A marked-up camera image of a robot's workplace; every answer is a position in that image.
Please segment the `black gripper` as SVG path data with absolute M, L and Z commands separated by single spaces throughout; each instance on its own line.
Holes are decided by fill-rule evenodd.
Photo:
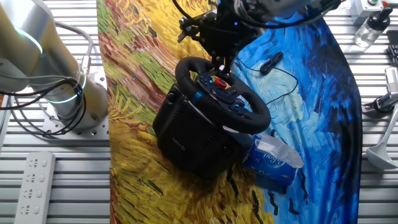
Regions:
M 224 58 L 224 77 L 230 76 L 233 57 L 258 36 L 255 28 L 245 25 L 237 15 L 227 9 L 205 13 L 201 18 L 201 46 L 211 55 L 216 73 L 220 72 Z

